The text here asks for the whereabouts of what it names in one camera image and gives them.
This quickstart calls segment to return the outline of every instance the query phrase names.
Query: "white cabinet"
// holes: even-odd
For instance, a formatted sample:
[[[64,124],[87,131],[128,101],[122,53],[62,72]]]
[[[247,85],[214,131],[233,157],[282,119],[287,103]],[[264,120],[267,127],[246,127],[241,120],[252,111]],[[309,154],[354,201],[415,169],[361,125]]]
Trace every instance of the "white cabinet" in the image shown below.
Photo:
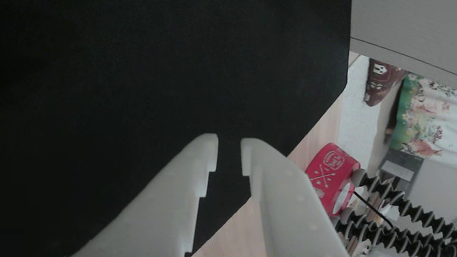
[[[457,1],[352,0],[351,51],[457,87]]]

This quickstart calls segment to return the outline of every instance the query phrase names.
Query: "red container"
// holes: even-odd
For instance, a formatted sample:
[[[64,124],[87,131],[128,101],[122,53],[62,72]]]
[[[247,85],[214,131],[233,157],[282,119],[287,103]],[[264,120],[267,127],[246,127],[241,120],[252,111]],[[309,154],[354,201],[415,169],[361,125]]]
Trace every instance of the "red container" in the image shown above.
[[[338,215],[354,192],[351,174],[360,163],[337,145],[324,146],[309,164],[308,175],[327,214]]]

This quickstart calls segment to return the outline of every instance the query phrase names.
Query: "floral curtain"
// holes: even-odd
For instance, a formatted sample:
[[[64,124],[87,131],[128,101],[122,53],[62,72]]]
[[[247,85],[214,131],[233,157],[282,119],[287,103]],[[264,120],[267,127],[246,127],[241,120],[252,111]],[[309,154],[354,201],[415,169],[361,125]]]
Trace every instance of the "floral curtain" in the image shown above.
[[[391,147],[457,167],[457,90],[408,73]]]

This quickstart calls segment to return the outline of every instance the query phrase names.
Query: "black wire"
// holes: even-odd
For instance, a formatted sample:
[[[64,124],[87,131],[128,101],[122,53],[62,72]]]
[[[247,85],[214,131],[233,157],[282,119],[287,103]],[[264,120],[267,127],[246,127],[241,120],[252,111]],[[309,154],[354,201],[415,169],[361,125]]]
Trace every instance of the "black wire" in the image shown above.
[[[376,210],[376,208],[373,207],[371,204],[369,204],[365,199],[363,199],[362,196],[360,196],[359,194],[357,194],[356,191],[354,191],[354,195],[356,195],[358,198],[360,198],[360,200],[362,200],[362,202],[363,202],[364,204],[366,204],[368,207],[370,207],[376,214],[379,215],[379,217],[381,217],[383,220],[385,220],[385,221],[389,224],[389,226],[390,226],[391,228],[393,228],[392,222],[390,222],[390,220],[388,220],[384,215],[382,215],[380,212],[378,212],[378,211]]]

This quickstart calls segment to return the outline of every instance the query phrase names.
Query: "black panel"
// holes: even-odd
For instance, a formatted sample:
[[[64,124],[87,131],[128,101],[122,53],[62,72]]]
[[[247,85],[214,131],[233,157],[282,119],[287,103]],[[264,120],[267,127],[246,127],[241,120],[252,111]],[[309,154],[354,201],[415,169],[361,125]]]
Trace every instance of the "black panel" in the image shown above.
[[[350,1],[2,1],[3,249],[67,256],[196,136],[219,136],[198,249],[250,196],[239,142],[287,155],[346,84]]]

